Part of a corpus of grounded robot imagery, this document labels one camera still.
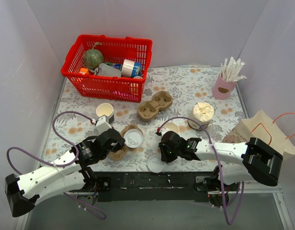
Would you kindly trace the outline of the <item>white plastic coffee lid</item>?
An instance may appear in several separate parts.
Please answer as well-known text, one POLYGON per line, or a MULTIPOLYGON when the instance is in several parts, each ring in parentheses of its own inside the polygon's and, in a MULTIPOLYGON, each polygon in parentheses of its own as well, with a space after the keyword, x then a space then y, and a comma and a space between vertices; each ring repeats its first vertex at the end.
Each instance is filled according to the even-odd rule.
POLYGON ((147 168, 153 173, 160 173, 165 167, 165 162, 161 160, 159 155, 152 156, 147 161, 147 168))

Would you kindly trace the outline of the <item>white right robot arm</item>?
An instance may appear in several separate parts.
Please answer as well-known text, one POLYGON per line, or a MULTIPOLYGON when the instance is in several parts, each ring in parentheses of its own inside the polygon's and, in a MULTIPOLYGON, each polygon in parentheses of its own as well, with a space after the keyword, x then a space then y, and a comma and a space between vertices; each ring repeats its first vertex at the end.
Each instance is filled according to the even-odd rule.
POLYGON ((226 164, 211 178, 211 186, 222 190, 242 181, 277 186, 283 156, 259 138, 241 143, 214 143, 200 138, 184 139, 173 131, 160 131, 161 160, 171 163, 178 157, 188 161, 220 160, 226 164))

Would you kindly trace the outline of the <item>dark paper coffee cup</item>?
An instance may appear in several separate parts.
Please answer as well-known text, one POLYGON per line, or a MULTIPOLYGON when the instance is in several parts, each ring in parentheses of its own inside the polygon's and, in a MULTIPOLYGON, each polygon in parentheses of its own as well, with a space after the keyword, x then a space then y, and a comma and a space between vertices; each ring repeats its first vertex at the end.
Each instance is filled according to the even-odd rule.
POLYGON ((173 123, 173 122, 167 122, 163 127, 167 127, 169 129, 171 129, 171 131, 176 133, 176 134, 178 134, 179 131, 180 131, 178 125, 173 123))

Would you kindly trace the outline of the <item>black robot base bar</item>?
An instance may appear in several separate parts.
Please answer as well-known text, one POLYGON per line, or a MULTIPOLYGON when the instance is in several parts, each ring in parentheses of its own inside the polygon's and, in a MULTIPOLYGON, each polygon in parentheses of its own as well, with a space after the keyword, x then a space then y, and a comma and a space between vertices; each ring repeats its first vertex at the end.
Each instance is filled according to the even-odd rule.
POLYGON ((95 172, 75 192, 98 202, 189 200, 221 207, 219 188, 212 172, 95 172))

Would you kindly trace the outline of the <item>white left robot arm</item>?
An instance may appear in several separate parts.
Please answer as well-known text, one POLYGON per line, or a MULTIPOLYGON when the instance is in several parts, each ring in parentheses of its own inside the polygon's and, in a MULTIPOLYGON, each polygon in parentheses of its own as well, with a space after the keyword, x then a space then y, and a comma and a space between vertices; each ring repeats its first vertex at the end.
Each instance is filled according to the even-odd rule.
POLYGON ((123 148, 125 139, 110 128, 72 147, 49 165, 5 178, 5 194, 13 217, 29 213, 37 204, 66 192, 108 192, 109 177, 97 178, 91 165, 123 148))

